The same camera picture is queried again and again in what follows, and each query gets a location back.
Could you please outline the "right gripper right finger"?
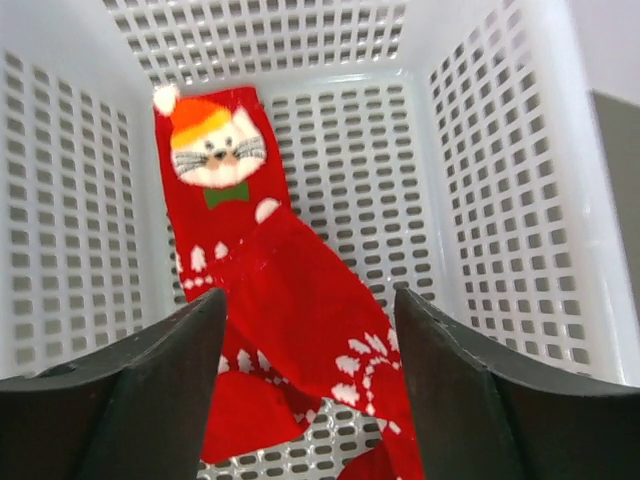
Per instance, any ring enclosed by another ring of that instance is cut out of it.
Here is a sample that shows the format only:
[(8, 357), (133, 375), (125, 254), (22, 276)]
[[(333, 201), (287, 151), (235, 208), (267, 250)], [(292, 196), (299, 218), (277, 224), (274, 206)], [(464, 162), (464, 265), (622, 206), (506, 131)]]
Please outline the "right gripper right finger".
[(518, 353), (409, 289), (394, 318), (427, 478), (638, 478), (638, 388)]

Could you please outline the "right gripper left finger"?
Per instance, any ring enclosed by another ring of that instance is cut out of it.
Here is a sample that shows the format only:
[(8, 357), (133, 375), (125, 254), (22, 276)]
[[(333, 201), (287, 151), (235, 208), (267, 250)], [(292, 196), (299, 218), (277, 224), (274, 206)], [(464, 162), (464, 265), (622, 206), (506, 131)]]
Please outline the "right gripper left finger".
[(2, 380), (2, 478), (196, 478), (226, 318), (212, 290), (92, 354)]

